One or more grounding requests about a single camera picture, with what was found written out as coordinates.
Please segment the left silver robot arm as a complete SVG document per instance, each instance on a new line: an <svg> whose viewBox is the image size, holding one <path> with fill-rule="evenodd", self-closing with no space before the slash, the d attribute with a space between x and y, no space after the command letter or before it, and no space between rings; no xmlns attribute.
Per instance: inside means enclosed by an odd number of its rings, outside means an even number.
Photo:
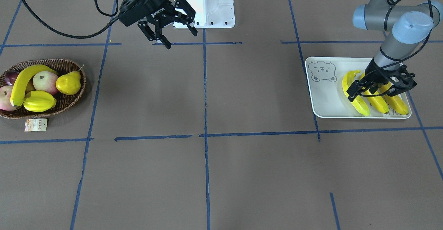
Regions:
<svg viewBox="0 0 443 230"><path fill-rule="evenodd" d="M415 74L407 71L404 62L419 52L418 45L424 46L431 31L442 23L442 4L427 0L416 6L400 6L400 1L370 0L354 11L356 28L383 30L389 36L368 64L364 77L345 90L349 101L367 90L375 96L378 87L389 82L391 86L382 95L396 96L417 85Z"/></svg>

